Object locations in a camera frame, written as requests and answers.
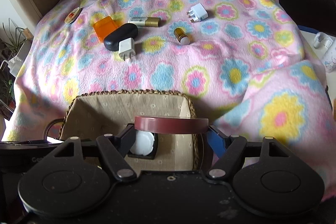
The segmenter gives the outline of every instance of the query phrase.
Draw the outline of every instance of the red round object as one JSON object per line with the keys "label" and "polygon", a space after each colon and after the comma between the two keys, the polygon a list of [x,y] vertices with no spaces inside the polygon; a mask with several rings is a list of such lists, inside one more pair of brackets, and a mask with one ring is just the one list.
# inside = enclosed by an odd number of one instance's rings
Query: red round object
{"label": "red round object", "polygon": [[201,134],[208,131],[209,120],[174,116],[136,116],[134,128],[159,134]]}

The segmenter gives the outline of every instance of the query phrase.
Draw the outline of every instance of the white plug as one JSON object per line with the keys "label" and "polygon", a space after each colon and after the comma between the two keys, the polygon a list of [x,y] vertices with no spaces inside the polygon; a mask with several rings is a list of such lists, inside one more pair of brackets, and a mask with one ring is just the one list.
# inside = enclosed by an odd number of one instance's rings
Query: white plug
{"label": "white plug", "polygon": [[191,7],[190,11],[187,12],[190,22],[194,23],[196,21],[202,21],[208,17],[208,13],[204,9],[203,5],[198,3]]}
{"label": "white plug", "polygon": [[134,48],[134,39],[127,38],[119,42],[119,57],[124,61],[132,56],[135,56],[135,48]]}

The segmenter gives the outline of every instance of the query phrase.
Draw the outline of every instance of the blanket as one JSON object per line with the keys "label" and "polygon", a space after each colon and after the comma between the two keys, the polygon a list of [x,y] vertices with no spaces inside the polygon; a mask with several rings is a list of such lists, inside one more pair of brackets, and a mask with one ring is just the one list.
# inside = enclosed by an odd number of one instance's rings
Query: blanket
{"label": "blanket", "polygon": [[[197,3],[209,17],[191,23],[186,12]],[[65,25],[76,7],[80,15]],[[106,16],[119,26],[133,16],[160,17],[163,25],[139,27],[136,56],[124,62],[92,27]],[[190,45],[179,44],[178,27]],[[320,174],[329,197],[336,128],[325,86],[324,67],[278,0],[61,0],[37,26],[3,140],[41,139],[83,93],[178,90],[227,135],[280,139]]]}

